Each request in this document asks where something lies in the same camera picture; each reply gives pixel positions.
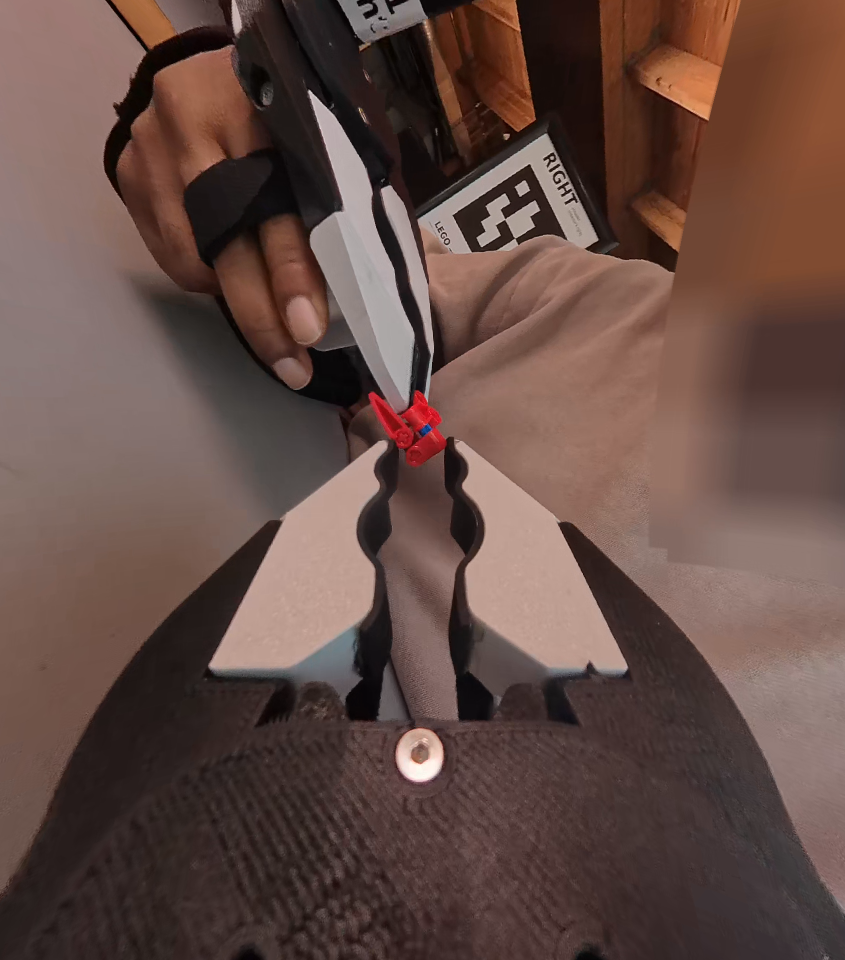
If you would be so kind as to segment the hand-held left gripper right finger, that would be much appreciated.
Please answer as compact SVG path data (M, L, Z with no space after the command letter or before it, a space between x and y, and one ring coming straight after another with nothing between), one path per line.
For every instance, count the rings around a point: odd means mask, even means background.
M561 522L468 444L443 453L450 534L462 556L448 643L460 718L490 718L507 691L585 677L623 678L628 664Z

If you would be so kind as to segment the black framed marker sign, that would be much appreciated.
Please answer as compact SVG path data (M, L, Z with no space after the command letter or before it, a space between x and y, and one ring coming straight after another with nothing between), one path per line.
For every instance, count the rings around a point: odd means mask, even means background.
M619 240L549 113L416 210L419 225L452 254L510 251L542 236L608 255Z

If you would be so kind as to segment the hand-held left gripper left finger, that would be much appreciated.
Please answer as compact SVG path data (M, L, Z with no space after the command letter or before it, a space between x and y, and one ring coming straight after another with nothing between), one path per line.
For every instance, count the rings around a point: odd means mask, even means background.
M279 522L208 664L218 679L333 688L356 720L400 722L381 547L400 451L379 441Z

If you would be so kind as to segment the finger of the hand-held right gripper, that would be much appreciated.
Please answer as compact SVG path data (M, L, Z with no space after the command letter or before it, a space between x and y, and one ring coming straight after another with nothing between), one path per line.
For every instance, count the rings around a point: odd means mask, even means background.
M407 317L414 329L417 353L412 390L420 391L425 397L428 397L435 358L435 339L429 296L429 278L420 243L419 230L405 205L404 199L392 184L386 184L381 188L380 197L392 234L401 252L404 266L402 272L405 274L408 289L412 296L413 306L406 308Z
M336 115L314 93L309 100L342 205L311 229L310 245L375 385L392 408L407 409L418 354L402 253L381 201L392 172L371 178Z

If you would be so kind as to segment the red pointed brick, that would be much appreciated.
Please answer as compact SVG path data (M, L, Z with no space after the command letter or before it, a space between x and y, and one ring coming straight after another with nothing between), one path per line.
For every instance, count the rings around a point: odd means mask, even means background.
M368 393L368 403L384 433L395 446L400 450L410 449L415 443L415 431L404 417L375 391Z

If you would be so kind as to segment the person's right hand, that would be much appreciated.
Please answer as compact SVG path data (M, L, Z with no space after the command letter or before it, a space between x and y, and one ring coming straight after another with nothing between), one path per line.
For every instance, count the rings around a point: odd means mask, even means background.
M248 346L285 386L309 386L309 349L326 334L325 278L296 214L234 238L212 267L199 257L184 192L218 162L271 145L244 93L233 47L195 54L155 74L116 166L128 214L155 263L189 293L221 297Z

